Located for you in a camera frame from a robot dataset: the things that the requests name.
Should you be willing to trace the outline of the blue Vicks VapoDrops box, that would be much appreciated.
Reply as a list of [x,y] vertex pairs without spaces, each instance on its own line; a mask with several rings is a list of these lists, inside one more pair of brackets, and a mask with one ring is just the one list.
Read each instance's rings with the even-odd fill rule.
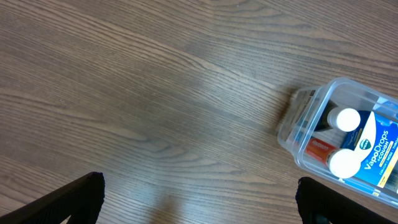
[[379,100],[372,111],[359,110],[359,126],[346,134],[342,148],[360,161],[356,178],[397,191],[397,104]]

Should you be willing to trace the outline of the orange tube white cap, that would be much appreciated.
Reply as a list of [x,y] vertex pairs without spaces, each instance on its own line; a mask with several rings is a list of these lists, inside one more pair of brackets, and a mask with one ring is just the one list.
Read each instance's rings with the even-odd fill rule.
[[351,178],[361,168],[361,161],[353,150],[337,148],[318,138],[309,140],[305,152],[326,165],[329,171],[339,179]]

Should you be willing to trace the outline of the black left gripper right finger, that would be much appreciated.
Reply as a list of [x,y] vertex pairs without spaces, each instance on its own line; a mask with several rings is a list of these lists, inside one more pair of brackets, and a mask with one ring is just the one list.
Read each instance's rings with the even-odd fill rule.
[[394,223],[310,177],[298,180],[295,199],[304,224]]

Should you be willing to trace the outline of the black tube white cap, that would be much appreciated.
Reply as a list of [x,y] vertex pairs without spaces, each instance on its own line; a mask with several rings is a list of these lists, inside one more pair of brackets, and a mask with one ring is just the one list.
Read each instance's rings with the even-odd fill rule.
[[340,107],[329,100],[314,131],[337,129],[343,132],[350,132],[355,130],[360,122],[361,116],[357,110]]

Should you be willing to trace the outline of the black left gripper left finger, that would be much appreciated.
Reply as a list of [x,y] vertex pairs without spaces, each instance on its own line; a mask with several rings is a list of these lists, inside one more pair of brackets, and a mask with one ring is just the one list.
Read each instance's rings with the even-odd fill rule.
[[1,223],[96,223],[105,198],[101,172],[90,172],[1,217]]

